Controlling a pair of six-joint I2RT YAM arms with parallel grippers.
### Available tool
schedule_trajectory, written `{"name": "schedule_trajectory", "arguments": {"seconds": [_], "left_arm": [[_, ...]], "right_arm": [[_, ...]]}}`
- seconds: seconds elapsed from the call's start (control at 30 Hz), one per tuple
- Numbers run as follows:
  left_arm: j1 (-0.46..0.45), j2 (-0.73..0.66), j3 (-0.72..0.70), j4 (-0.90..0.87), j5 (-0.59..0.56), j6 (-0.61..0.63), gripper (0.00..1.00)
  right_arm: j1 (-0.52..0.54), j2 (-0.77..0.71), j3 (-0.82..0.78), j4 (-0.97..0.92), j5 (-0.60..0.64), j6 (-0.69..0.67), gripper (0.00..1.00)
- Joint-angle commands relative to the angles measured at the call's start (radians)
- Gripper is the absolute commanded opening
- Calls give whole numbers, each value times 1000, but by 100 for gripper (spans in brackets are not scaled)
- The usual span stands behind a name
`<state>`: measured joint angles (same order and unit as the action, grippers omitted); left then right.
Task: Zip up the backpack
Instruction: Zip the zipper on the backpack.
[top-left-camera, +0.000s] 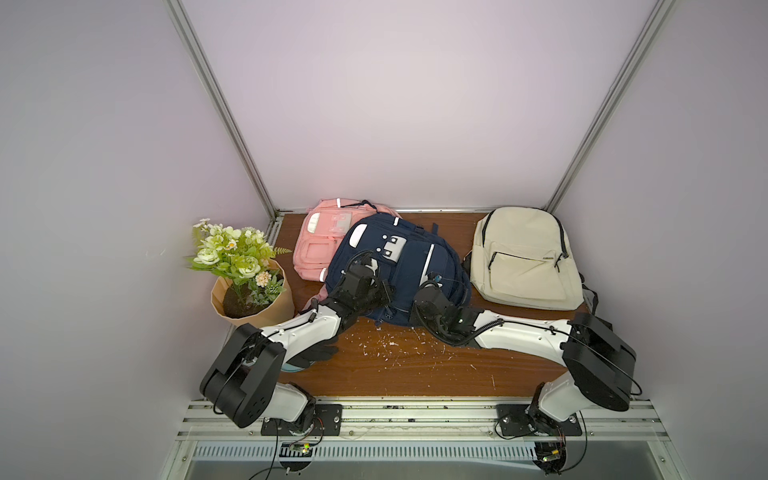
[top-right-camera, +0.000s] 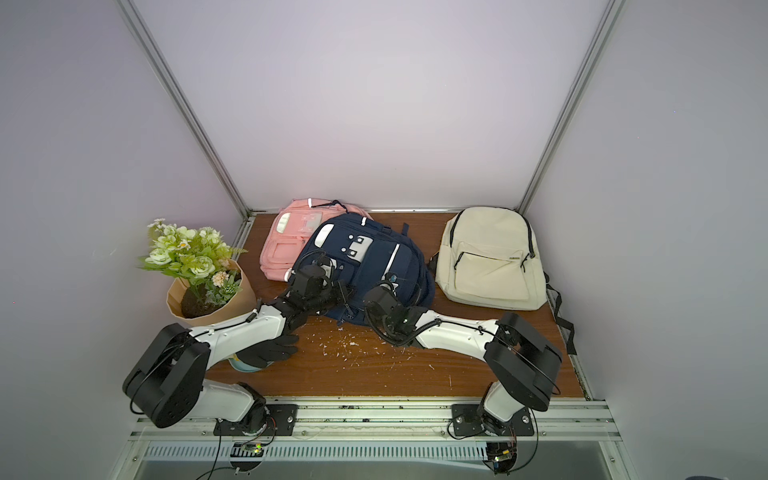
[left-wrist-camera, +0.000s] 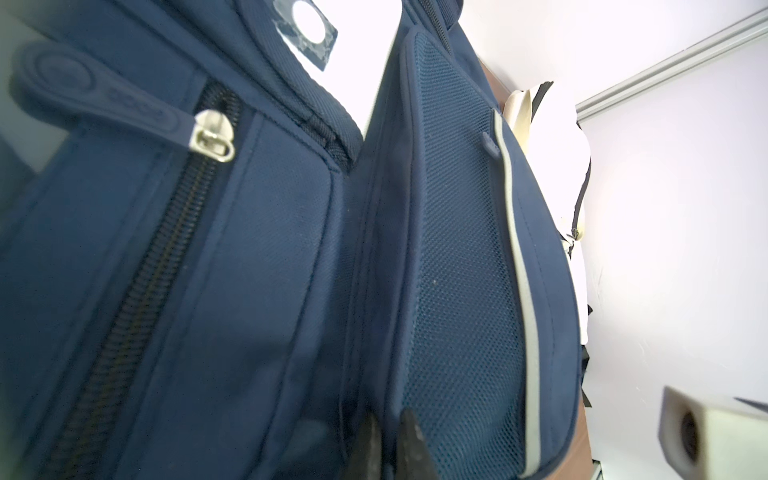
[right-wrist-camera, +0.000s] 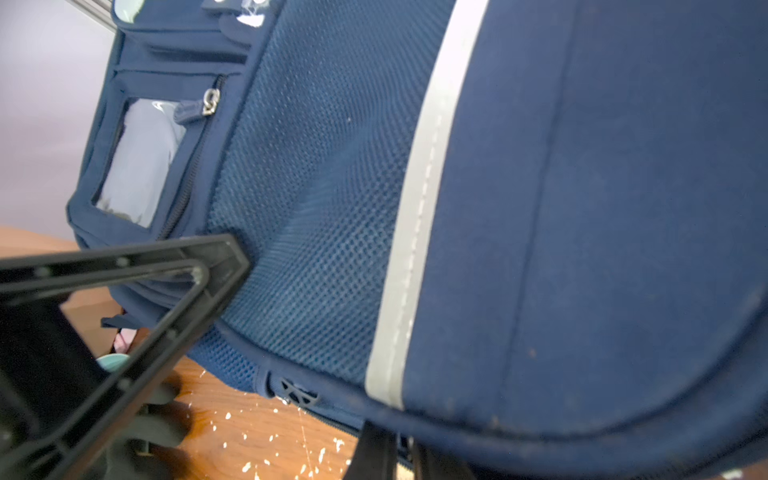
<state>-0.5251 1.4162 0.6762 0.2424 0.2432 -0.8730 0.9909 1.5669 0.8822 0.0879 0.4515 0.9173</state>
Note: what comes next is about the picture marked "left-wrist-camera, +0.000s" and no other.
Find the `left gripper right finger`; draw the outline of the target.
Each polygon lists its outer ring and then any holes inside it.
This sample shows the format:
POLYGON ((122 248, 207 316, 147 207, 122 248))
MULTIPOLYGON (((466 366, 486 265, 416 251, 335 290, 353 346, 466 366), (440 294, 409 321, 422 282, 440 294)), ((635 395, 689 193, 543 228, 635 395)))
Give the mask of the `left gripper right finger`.
POLYGON ((400 415, 396 439, 395 479, 438 479, 425 435, 410 408, 405 408, 400 415))

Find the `cream canvas backpack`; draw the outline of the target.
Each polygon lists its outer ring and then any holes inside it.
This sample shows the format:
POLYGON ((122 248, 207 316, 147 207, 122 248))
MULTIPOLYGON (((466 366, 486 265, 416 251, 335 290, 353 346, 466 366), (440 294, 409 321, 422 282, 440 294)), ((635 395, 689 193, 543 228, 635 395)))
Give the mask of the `cream canvas backpack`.
POLYGON ((503 116, 518 140, 558 231, 578 306, 580 341, 588 343, 587 275, 582 239, 583 202, 591 177, 591 150, 567 89, 546 81, 507 98, 503 116))

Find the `navy blue backpack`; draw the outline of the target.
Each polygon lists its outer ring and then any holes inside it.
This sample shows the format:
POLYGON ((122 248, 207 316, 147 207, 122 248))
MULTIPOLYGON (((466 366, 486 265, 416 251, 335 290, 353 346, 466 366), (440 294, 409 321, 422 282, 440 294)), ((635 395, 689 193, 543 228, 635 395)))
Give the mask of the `navy blue backpack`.
POLYGON ((543 479, 559 234, 459 1, 1 5, 1 475, 543 479))

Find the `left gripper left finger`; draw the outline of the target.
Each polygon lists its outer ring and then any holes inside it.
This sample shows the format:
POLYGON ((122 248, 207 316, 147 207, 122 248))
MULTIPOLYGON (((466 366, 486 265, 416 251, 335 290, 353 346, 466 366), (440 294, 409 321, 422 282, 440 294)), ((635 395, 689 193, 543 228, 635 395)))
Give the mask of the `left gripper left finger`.
POLYGON ((343 480, 382 479, 382 438, 379 421, 373 413, 367 413, 344 467, 343 480))

